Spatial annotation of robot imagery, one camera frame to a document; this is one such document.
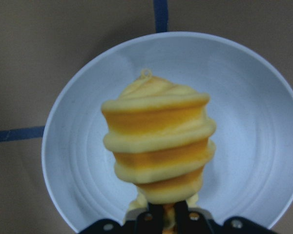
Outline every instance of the blue line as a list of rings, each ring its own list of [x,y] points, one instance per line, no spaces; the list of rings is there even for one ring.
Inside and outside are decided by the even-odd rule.
[[[167,0],[153,0],[155,30],[157,33],[168,31],[168,6]]]
[[[44,126],[0,131],[0,142],[42,137],[43,131]]]

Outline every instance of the brown surface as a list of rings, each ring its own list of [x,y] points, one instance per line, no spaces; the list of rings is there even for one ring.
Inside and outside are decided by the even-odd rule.
[[[241,43],[293,87],[292,1],[169,0],[171,31]],[[0,130],[44,125],[55,98],[93,57],[154,33],[152,1],[0,1]],[[0,234],[69,234],[47,194],[41,138],[0,143]],[[275,225],[293,234],[293,204]]]

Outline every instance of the metal bolt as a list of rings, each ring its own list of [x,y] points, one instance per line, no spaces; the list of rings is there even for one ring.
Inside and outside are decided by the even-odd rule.
[[[103,230],[106,232],[111,231],[113,228],[114,228],[114,225],[111,223],[107,223],[103,226]]]
[[[233,221],[231,221],[231,226],[233,228],[242,228],[243,227],[243,223],[239,220],[239,219],[234,219]]]
[[[145,221],[151,221],[152,219],[153,219],[152,214],[147,213],[147,214],[145,215]]]
[[[197,221],[200,218],[200,215],[197,212],[191,212],[189,214],[189,218],[193,221]]]

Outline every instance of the blue tape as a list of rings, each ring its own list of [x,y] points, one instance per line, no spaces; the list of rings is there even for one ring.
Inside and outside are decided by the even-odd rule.
[[[167,0],[153,0],[155,30],[157,33],[168,31]]]
[[[0,142],[42,137],[43,131],[44,126],[0,131]]]

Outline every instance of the white bowl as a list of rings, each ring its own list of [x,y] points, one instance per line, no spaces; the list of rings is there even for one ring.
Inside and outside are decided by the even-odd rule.
[[[100,106],[144,68],[211,96],[214,159],[198,205],[218,223],[232,215],[271,227],[293,200],[293,91],[250,49],[192,32],[136,38],[97,56],[57,98],[42,142],[43,175],[59,213],[76,232],[101,218],[122,222],[135,187],[114,174]]]

